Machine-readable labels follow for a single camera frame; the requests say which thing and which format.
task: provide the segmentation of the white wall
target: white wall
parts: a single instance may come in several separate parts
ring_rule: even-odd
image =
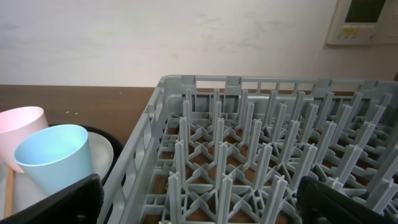
[[[392,79],[398,46],[325,47],[336,0],[1,0],[0,83],[169,74]]]

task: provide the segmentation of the plastic cup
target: plastic cup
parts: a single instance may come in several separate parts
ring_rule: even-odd
[[[16,172],[24,172],[14,160],[15,149],[24,139],[48,126],[44,110],[37,106],[0,113],[0,157]]]
[[[31,135],[17,147],[14,158],[47,195],[94,173],[87,130],[74,124]]]

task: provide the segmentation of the black object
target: black object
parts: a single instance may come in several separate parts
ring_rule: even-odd
[[[345,22],[377,22],[386,0],[352,0]]]
[[[332,224],[396,223],[308,176],[300,182],[297,201],[303,224],[317,223],[321,216]]]
[[[91,174],[0,224],[96,223],[103,200],[100,177]]]
[[[56,126],[56,125],[60,125],[60,124],[50,124],[49,126]],[[112,134],[107,133],[106,131],[103,131],[101,129],[98,128],[94,128],[91,126],[86,126],[86,125],[80,125],[83,128],[85,128],[87,131],[92,132],[92,133],[96,133],[99,134],[103,137],[105,137],[112,145],[113,148],[113,160],[112,160],[112,164],[111,167],[109,168],[109,170],[107,171],[107,173],[105,174],[104,178],[102,179],[101,183],[104,185],[106,180],[108,179],[116,161],[119,159],[120,153],[122,153],[123,150],[123,145],[121,144],[121,142],[115,138]]]

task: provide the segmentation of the light blue cup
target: light blue cup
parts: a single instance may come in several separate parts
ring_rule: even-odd
[[[94,172],[87,130],[74,124],[29,136],[15,150],[14,159],[47,195]]]

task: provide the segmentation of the pink cup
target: pink cup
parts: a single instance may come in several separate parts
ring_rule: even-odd
[[[17,146],[31,134],[49,126],[44,110],[26,106],[0,113],[0,157],[16,172],[24,171],[14,160]]]

